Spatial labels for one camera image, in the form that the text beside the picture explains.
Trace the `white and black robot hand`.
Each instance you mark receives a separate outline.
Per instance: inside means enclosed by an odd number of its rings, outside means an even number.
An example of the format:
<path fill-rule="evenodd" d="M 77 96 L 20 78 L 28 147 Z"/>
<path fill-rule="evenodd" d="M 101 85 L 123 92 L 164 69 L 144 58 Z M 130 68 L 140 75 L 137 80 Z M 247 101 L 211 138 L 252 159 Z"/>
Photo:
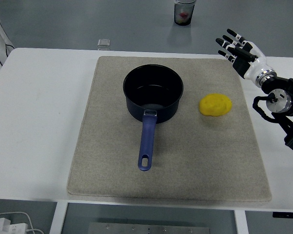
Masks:
<path fill-rule="evenodd" d="M 223 35 L 216 39 L 216 43 L 224 49 L 218 53 L 232 63 L 240 77 L 256 83 L 265 76 L 276 76 L 266 56 L 253 42 L 231 29 L 227 29 L 227 33 L 230 36 Z"/>

